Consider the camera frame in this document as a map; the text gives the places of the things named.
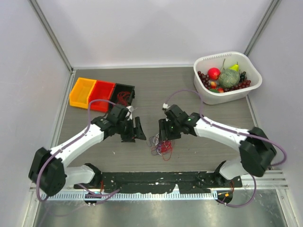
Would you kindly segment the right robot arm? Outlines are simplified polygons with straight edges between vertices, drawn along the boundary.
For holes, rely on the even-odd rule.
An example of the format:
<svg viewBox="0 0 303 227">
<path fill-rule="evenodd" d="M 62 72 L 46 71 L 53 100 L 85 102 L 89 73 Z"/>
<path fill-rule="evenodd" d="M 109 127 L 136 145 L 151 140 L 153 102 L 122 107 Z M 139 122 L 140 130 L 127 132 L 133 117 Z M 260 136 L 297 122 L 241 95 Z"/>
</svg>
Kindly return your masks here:
<svg viewBox="0 0 303 227">
<path fill-rule="evenodd" d="M 234 160 L 223 161 L 206 181 L 210 185 L 226 186 L 240 175 L 262 177 L 276 156 L 276 149 L 258 127 L 238 129 L 192 113 L 188 115 L 177 105 L 164 104 L 166 117 L 159 120 L 159 139 L 176 140 L 182 134 L 208 138 L 239 152 Z"/>
</svg>

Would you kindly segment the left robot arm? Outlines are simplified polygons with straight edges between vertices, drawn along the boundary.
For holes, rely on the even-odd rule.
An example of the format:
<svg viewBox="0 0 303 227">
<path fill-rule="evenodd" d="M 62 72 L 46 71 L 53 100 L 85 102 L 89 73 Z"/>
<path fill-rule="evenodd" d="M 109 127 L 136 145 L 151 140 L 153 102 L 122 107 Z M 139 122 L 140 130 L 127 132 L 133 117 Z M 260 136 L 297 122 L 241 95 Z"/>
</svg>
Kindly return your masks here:
<svg viewBox="0 0 303 227">
<path fill-rule="evenodd" d="M 99 116 L 68 141 L 36 151 L 29 170 L 29 179 L 36 184 L 37 192 L 51 197 L 63 188 L 81 184 L 95 189 L 102 181 L 101 171 L 90 163 L 70 167 L 70 163 L 92 146 L 115 134 L 123 142 L 146 140 L 139 117 L 132 117 L 133 107 L 116 104 L 105 116 Z"/>
</svg>

